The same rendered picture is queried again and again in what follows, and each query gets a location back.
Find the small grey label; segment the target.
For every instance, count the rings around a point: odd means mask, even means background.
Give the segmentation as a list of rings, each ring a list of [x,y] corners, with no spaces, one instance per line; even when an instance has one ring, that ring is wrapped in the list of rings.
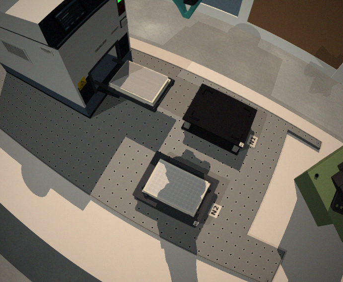
[[[208,215],[217,218],[217,216],[218,216],[218,214],[220,212],[220,209],[221,209],[221,206],[213,203],[211,208],[210,208],[210,210],[209,210],[209,212],[208,212]]]

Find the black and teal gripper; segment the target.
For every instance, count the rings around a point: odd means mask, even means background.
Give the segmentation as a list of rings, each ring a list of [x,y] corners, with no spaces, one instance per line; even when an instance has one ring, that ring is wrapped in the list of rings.
[[[178,7],[182,17],[189,19],[202,0],[172,0]],[[186,5],[191,5],[187,11]]]

